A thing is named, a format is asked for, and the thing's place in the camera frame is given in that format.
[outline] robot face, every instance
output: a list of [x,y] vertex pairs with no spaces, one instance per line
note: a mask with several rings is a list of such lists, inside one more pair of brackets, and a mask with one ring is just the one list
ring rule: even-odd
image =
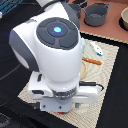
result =
[[42,21],[36,30],[37,37],[44,45],[70,50],[78,44],[78,30],[69,20],[49,18]]

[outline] mat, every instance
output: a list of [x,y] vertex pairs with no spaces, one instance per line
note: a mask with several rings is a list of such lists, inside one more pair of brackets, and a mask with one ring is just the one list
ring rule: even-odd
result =
[[[95,128],[96,127],[97,120],[102,107],[102,103],[104,100],[104,96],[105,96],[109,79],[111,76],[111,72],[116,59],[116,55],[118,53],[118,47],[104,44],[101,42],[96,42],[96,44],[99,45],[103,50],[103,56],[98,56],[92,50],[91,46],[89,45],[89,42],[90,40],[87,40],[87,39],[85,40],[86,45],[85,45],[85,52],[83,56],[86,58],[101,61],[102,65],[99,66],[99,65],[86,62],[88,72],[83,80],[97,82],[104,86],[104,90],[99,94],[98,102],[95,104],[82,104],[80,108],[75,108],[74,104],[72,104],[72,109],[70,113],[65,115],[49,112],[50,114],[62,120],[65,120],[66,122],[78,128]],[[22,90],[22,92],[19,94],[18,97],[28,103],[36,102],[29,98],[27,94],[27,85]]]

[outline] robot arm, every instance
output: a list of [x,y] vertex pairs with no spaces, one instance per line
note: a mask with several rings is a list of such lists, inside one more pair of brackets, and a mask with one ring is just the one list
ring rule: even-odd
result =
[[82,43],[75,12],[64,0],[37,1],[45,12],[12,29],[9,40],[20,63],[33,71],[29,96],[40,100],[41,111],[67,112],[72,102],[97,102],[101,87],[79,85]]

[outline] orange object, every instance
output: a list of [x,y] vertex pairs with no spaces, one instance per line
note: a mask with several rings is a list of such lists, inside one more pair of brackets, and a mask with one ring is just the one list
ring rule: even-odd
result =
[[89,62],[89,63],[97,64],[97,65],[101,65],[102,64],[100,61],[92,60],[92,59],[85,58],[85,57],[83,57],[82,60],[84,60],[86,62]]

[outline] screw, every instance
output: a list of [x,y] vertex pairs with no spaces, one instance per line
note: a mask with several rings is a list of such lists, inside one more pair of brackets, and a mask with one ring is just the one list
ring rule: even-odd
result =
[[45,108],[46,106],[44,105],[43,108]]

